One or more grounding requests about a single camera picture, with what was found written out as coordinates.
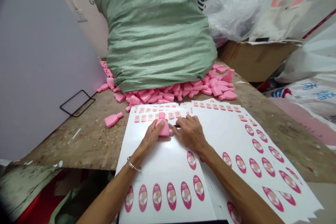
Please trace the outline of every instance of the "hand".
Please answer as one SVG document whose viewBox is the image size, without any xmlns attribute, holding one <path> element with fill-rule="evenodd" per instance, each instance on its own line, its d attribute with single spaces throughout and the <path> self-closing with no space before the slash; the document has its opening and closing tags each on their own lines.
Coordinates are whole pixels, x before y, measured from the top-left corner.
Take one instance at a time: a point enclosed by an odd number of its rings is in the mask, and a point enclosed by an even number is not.
<svg viewBox="0 0 336 224">
<path fill-rule="evenodd" d="M 178 119 L 176 124 L 181 126 L 181 131 L 173 126 L 175 136 L 180 143 L 204 158 L 204 151 L 209 144 L 205 140 L 202 125 L 200 124 L 198 117 L 187 115 L 186 118 Z"/>
</svg>

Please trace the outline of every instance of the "bangle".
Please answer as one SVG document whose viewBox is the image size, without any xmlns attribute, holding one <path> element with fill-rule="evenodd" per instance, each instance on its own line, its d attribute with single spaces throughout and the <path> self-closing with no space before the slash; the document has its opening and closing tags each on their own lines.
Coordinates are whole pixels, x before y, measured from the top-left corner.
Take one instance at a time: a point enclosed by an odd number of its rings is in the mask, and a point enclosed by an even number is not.
<svg viewBox="0 0 336 224">
<path fill-rule="evenodd" d="M 136 168 L 134 165 L 132 165 L 132 163 L 130 162 L 130 157 L 127 158 L 127 163 L 130 165 L 130 167 L 131 167 L 132 169 L 135 169 L 135 170 L 137 170 L 138 172 L 141 172 L 141 167 L 139 167 L 139 169 L 138 169 L 138 168 Z"/>
</svg>

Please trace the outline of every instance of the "white sticker sheet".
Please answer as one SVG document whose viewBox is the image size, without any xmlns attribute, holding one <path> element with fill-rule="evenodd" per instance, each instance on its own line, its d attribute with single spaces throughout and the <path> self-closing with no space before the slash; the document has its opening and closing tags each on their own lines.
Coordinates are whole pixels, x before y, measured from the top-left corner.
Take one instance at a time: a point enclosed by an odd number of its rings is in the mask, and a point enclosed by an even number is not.
<svg viewBox="0 0 336 224">
<path fill-rule="evenodd" d="M 171 124 L 186 116 L 183 108 L 165 113 Z M 117 173 L 128 165 L 127 157 L 139 146 L 148 126 L 158 115 L 159 112 L 129 115 Z M 174 136 L 168 142 L 157 142 L 141 168 L 121 208 L 121 224 L 216 220 L 198 158 Z"/>
</svg>

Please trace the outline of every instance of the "pile of pink plastic parts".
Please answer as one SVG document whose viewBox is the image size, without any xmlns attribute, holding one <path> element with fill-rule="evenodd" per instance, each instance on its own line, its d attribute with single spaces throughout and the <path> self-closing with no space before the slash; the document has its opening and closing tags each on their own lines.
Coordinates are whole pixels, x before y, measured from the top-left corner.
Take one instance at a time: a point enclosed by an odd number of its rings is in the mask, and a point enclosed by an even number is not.
<svg viewBox="0 0 336 224">
<path fill-rule="evenodd" d="M 101 61 L 100 64 L 104 68 L 108 78 L 106 78 L 106 84 L 103 84 L 97 89 L 98 93 L 110 88 L 114 92 L 114 97 L 118 102 L 121 103 L 124 100 L 129 102 L 129 106 L 126 108 L 127 112 L 129 112 L 134 105 L 171 103 L 175 97 L 180 102 L 183 97 L 189 96 L 189 98 L 192 98 L 199 92 L 209 96 L 214 95 L 218 97 L 219 100 L 233 100 L 237 98 L 237 95 L 234 93 L 234 85 L 231 83 L 234 70 L 224 67 L 223 65 L 213 65 L 212 70 L 207 73 L 202 80 L 197 82 L 177 83 L 164 88 L 145 89 L 118 94 L 121 89 L 119 86 L 115 87 L 114 78 L 106 62 Z M 229 72 L 224 76 L 216 75 L 216 73 L 225 73 L 227 70 Z"/>
</svg>

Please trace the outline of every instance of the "table surface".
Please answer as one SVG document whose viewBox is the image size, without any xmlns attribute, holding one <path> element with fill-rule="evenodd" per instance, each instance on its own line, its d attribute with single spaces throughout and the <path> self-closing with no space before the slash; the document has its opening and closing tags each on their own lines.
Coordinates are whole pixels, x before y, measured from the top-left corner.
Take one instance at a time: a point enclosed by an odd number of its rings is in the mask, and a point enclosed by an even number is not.
<svg viewBox="0 0 336 224">
<path fill-rule="evenodd" d="M 247 109 L 306 182 L 336 183 L 335 153 L 238 74 L 234 75 L 232 83 L 238 98 L 230 103 Z M 62 161 L 62 167 L 115 170 L 128 121 L 125 111 L 128 103 L 118 103 L 110 90 L 96 93 L 93 98 L 96 101 L 80 117 L 68 118 L 31 153 L 14 164 L 52 166 Z M 209 98 L 200 92 L 193 100 Z M 104 119 L 120 111 L 124 117 L 107 128 Z"/>
</svg>

